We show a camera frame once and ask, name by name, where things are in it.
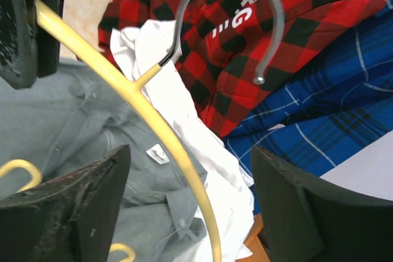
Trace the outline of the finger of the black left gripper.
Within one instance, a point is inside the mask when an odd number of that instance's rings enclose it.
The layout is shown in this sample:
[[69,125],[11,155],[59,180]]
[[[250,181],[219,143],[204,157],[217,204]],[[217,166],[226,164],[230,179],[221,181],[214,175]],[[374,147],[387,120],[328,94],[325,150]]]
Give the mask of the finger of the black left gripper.
[[37,77],[35,6],[1,0],[1,78],[12,88],[29,88]]
[[33,77],[56,73],[59,63],[59,22],[63,16],[64,0],[33,0]]

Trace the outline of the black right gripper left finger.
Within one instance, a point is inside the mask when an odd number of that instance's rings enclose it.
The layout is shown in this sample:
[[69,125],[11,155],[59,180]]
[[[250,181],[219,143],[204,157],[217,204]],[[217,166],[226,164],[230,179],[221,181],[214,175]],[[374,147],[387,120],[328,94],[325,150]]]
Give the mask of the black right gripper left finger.
[[106,261],[130,168],[102,159],[1,200],[1,261]]

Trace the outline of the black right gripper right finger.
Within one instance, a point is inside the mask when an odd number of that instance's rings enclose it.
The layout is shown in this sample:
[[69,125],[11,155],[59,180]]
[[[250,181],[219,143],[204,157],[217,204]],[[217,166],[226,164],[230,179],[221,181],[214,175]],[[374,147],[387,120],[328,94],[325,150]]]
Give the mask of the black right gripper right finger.
[[353,192],[262,147],[251,166],[271,261],[392,261],[392,201]]

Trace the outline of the yellow hanger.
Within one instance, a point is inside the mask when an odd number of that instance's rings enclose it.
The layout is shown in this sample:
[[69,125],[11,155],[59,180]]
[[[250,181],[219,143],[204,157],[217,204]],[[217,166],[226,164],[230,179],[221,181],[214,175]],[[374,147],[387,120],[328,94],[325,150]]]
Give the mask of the yellow hanger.
[[[31,10],[31,1],[33,0],[25,1],[28,6],[28,10]],[[284,31],[284,9],[281,0],[268,1],[273,13],[273,31],[268,48],[255,70],[254,81],[257,84],[262,84],[265,81],[263,76],[265,69],[276,53]],[[112,67],[104,56],[97,52],[85,39],[71,29],[62,20],[62,18],[58,24],[61,29],[60,37],[63,38],[61,43],[72,50],[134,109],[134,111],[149,125],[151,130],[162,141],[170,155],[174,158],[185,179],[188,181],[202,211],[211,242],[212,258],[214,261],[220,261],[222,259],[222,253],[216,218],[200,176],[194,168],[188,153],[185,151],[185,148],[180,143],[178,137],[163,117],[148,102],[141,91],[142,87],[162,69],[162,67],[173,57],[175,51],[179,48],[182,21],[189,2],[190,0],[181,0],[179,3],[179,7],[176,12],[173,42],[169,48],[169,52],[135,82],[127,80],[121,73]],[[38,168],[24,160],[12,160],[2,165],[1,174],[6,175],[10,171],[18,168],[26,170],[31,177],[30,181],[22,187],[19,192],[29,190],[43,184],[42,174]],[[109,252],[116,250],[127,253],[128,261],[133,260],[134,253],[132,249],[126,245],[114,244],[111,242]]]

